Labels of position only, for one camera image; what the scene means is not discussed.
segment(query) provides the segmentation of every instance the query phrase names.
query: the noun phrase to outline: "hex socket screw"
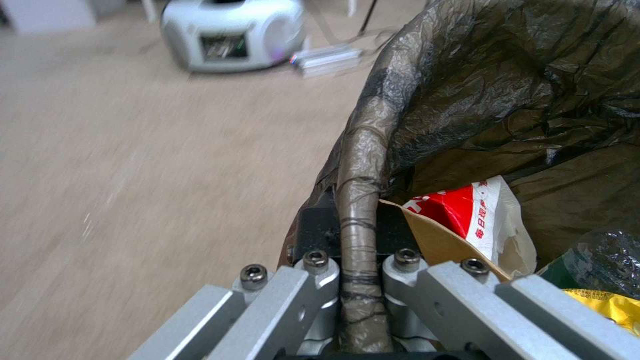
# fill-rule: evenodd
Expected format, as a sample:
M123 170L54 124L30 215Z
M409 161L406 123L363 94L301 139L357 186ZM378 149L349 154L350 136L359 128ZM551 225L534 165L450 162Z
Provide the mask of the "hex socket screw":
M402 272L414 272L420 268L420 253L412 249L400 249L394 256L396 268Z
M240 271L240 283L246 290L260 290L268 281L267 269L260 264L247 265Z
M473 277L489 274L489 267L479 259L464 259L460 262L460 267Z
M302 261L305 270L312 275L320 275L329 270L329 256L322 250L311 250L307 252Z

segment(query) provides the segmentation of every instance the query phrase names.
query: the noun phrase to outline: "metal linkage bar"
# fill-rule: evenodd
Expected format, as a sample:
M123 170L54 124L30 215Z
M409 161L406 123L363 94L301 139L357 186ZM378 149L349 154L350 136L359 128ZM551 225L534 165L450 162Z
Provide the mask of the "metal linkage bar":
M640 358L640 340L541 277L498 285L495 293L581 359Z
M244 309L241 294L204 286L129 360L201 359L218 344Z
M404 272L390 256L383 280L385 291L409 306L448 350L479 348L493 359L578 359L458 264Z
M337 295L338 265L325 261L324 271L314 274L281 267L209 359L273 360L277 354L296 354L321 307Z

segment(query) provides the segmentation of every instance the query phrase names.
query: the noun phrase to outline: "white wall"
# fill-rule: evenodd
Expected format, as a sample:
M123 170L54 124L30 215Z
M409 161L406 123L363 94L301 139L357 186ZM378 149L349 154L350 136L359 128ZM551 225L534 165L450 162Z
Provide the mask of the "white wall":
M0 0L18 33L43 33L95 26L86 0Z

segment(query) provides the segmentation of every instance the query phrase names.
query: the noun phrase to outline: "clear plastic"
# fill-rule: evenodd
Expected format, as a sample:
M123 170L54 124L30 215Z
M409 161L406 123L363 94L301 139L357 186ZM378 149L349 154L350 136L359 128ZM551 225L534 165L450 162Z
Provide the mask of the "clear plastic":
M563 256L564 266L584 289L640 300L640 236L623 230L592 231Z

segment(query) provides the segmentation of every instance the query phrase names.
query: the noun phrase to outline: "plastic wrapper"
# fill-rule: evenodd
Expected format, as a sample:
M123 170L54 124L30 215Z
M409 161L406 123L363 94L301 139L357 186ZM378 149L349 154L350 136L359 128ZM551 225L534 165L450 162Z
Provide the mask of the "plastic wrapper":
M380 198L404 204L503 175L542 265L640 203L639 8L434 0L388 43L303 205L335 194L343 350L392 350L375 256Z
M602 290L640 300L640 238L620 230L594 231L562 256L581 289Z
M640 336L640 301L598 290L567 289L564 292L629 333Z

